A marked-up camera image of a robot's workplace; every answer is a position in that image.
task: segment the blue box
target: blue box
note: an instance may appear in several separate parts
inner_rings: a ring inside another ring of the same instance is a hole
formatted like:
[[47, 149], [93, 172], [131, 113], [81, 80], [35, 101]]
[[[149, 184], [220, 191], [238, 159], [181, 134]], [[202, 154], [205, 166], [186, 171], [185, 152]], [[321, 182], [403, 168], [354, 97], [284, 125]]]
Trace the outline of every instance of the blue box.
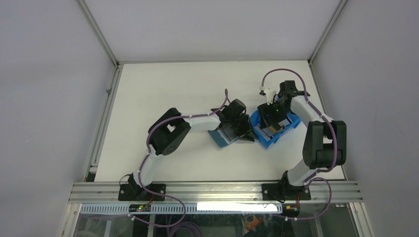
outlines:
[[272, 139], [268, 140], [269, 137], [266, 135], [265, 132], [263, 132], [260, 129], [260, 114], [259, 111], [256, 110], [251, 116], [250, 116], [250, 122], [253, 126], [254, 132], [257, 135], [257, 139], [259, 142], [265, 147], [268, 148], [272, 143], [276, 143], [280, 137], [282, 137], [286, 132], [288, 132], [291, 128], [296, 128], [300, 122], [301, 119], [297, 115], [293, 115], [291, 113], [288, 113], [288, 118], [292, 121], [292, 123], [285, 126], [285, 129], [281, 132], [276, 133], [273, 135]]

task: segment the white table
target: white table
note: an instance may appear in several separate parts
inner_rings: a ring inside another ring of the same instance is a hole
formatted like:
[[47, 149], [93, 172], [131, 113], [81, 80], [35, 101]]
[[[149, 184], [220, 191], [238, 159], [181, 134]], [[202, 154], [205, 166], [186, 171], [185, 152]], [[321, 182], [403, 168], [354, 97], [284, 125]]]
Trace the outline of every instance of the white table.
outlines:
[[[265, 73], [275, 68], [300, 73], [311, 101], [321, 109], [307, 61], [124, 65], [95, 181], [119, 181], [123, 175], [135, 171], [146, 151], [147, 130], [169, 108], [176, 107], [183, 114], [218, 108], [227, 88], [230, 100], [240, 99], [251, 114], [266, 102], [259, 95], [259, 86]], [[265, 87], [278, 91], [284, 80], [295, 80], [302, 90], [298, 77], [289, 72], [272, 73]], [[221, 149], [208, 133], [190, 132], [180, 147], [164, 158], [155, 180], [277, 180], [301, 160], [305, 133], [306, 127], [301, 123], [269, 149], [258, 142], [236, 142]], [[340, 166], [321, 176], [344, 178]]]

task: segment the table surface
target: table surface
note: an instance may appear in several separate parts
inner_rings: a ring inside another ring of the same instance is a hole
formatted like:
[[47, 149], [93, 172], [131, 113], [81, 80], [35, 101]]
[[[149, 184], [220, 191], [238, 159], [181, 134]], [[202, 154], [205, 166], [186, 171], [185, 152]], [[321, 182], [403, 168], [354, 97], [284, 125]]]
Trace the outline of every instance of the table surface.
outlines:
[[[266, 102], [259, 86], [275, 68], [297, 71], [307, 85], [311, 101], [321, 109], [320, 98], [307, 61], [200, 62], [125, 64], [112, 108], [95, 181], [119, 181], [138, 169], [146, 152], [150, 126], [169, 108], [195, 114], [218, 108], [227, 88], [230, 100], [240, 99], [253, 113]], [[289, 72], [275, 72], [265, 88], [295, 80]], [[219, 148], [207, 132], [190, 132], [180, 147], [164, 157], [155, 181], [259, 181], [278, 180], [302, 159], [306, 127], [301, 123], [269, 149], [258, 142], [236, 142]], [[327, 179], [343, 179], [340, 166]]]

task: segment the black mounting plate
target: black mounting plate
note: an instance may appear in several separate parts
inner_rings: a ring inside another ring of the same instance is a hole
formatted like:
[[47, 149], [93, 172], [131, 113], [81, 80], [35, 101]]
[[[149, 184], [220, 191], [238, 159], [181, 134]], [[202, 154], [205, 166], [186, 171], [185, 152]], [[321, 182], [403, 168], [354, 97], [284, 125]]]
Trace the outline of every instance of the black mounting plate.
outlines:
[[278, 185], [278, 183], [262, 184], [262, 199], [264, 201], [296, 201], [297, 195], [299, 195], [300, 200], [311, 200], [311, 194], [309, 189], [303, 189], [301, 191], [288, 192], [284, 194], [279, 192], [280, 187], [278, 187]]
[[[166, 194], [166, 184], [153, 184], [152, 183], [150, 187], [148, 187], [148, 189], [156, 193]], [[118, 201], [149, 201], [152, 197], [153, 195], [147, 192], [144, 197], [137, 198], [132, 193], [132, 189], [130, 188], [129, 184], [121, 184], [120, 189], [119, 189]], [[153, 201], [164, 201], [164, 200], [165, 200], [165, 197], [154, 195]]]

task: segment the red wire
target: red wire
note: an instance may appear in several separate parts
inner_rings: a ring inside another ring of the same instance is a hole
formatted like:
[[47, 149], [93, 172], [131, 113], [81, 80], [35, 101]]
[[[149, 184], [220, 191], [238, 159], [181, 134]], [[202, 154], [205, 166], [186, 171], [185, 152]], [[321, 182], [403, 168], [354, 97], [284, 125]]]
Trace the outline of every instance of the red wire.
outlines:
[[154, 194], [153, 194], [153, 196], [151, 197], [151, 199], [148, 201], [148, 203], [146, 205], [150, 204], [153, 201], [153, 199], [154, 199]]

